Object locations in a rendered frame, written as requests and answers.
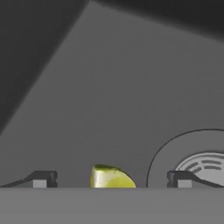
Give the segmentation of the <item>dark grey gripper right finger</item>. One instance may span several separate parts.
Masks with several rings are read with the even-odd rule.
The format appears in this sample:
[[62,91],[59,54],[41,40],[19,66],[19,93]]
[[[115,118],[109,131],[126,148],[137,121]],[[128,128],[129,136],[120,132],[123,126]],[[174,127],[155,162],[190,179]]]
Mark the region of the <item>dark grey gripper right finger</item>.
[[216,184],[197,177],[190,171],[168,171],[167,187],[170,188],[199,188],[213,187],[224,188],[224,185]]

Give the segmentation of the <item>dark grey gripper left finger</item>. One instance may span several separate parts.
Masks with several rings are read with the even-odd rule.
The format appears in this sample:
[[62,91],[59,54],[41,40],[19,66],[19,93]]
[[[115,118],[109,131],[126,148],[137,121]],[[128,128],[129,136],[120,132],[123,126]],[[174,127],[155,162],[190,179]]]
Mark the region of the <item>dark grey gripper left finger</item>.
[[34,171],[23,179],[0,185],[0,188],[57,188],[57,178],[56,171]]

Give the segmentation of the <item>round grey sink drain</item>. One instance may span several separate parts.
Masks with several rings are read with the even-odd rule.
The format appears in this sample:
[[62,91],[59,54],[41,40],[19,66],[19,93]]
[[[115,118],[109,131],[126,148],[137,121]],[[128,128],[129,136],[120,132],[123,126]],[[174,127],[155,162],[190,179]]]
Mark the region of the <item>round grey sink drain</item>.
[[150,162],[148,187],[167,187],[167,172],[189,171],[224,186],[224,129],[199,129],[175,136]]

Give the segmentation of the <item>yellow lemon wedge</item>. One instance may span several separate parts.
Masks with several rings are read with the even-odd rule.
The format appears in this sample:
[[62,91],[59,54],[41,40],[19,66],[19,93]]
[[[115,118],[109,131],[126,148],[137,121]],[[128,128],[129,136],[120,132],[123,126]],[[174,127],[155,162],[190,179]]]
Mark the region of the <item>yellow lemon wedge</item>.
[[120,168],[96,164],[90,175],[91,188],[136,188],[134,180]]

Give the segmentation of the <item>grey sink basin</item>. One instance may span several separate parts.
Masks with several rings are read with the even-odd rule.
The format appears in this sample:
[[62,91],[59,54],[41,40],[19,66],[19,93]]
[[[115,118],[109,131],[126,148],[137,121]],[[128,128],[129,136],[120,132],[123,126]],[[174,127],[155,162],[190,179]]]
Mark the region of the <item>grey sink basin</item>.
[[149,186],[202,151],[224,151],[224,0],[0,0],[0,185]]

